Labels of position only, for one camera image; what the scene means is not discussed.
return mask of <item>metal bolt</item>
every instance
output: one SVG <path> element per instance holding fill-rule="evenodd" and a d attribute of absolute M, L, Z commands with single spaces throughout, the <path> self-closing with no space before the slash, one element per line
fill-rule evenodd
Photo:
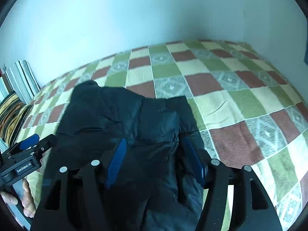
<path fill-rule="evenodd" d="M 92 166 L 97 166 L 97 165 L 99 165 L 99 163 L 100 163 L 99 160 L 93 160 L 93 161 L 91 161 L 91 165 L 92 165 Z"/>
<path fill-rule="evenodd" d="M 251 166 L 249 166 L 249 165 L 245 165 L 245 166 L 244 166 L 244 169 L 245 169 L 247 172 L 252 171 L 252 168 L 251 168 Z"/>
<path fill-rule="evenodd" d="M 217 166 L 217 165 L 220 164 L 220 161 L 217 160 L 217 159 L 212 159 L 212 160 L 211 160 L 211 163 L 212 163 L 213 165 Z"/>
<path fill-rule="evenodd" d="M 65 173 L 66 171 L 67 171 L 67 167 L 62 167 L 62 168 L 60 168 L 60 170 L 59 170 L 61 173 Z"/>

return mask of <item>black and yellow striped fabric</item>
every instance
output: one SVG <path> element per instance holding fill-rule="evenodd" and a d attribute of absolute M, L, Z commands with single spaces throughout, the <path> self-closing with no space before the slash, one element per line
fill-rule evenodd
<path fill-rule="evenodd" d="M 25 105 L 15 92 L 0 104 L 0 138 L 10 147 L 33 105 Z"/>

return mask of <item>white wall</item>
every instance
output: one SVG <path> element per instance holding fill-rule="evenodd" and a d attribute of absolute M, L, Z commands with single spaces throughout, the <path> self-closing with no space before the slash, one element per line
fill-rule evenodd
<path fill-rule="evenodd" d="M 26 59 L 40 85 L 87 62 L 172 40 L 243 41 L 243 0 L 17 0 L 0 66 Z"/>
<path fill-rule="evenodd" d="M 308 101 L 307 19 L 295 0 L 244 0 L 244 41 L 271 61 Z"/>

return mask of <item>checkered bedspread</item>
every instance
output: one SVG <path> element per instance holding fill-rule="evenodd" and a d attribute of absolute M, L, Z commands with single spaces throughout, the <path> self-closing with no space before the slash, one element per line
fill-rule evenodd
<path fill-rule="evenodd" d="M 152 98 L 187 97 L 204 148 L 227 166 L 249 164 L 286 230 L 308 201 L 308 110 L 301 95 L 248 44 L 188 41 L 153 45 L 94 61 L 47 84 L 17 141 L 55 133 L 78 84 L 126 87 Z M 28 176 L 36 203 L 44 169 Z M 232 211 L 229 187 L 224 230 Z"/>

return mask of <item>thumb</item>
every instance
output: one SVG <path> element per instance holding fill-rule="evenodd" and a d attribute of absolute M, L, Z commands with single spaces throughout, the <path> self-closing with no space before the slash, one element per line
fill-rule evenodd
<path fill-rule="evenodd" d="M 6 204 L 17 205 L 18 200 L 14 196 L 5 191 L 1 191 L 0 194 Z"/>

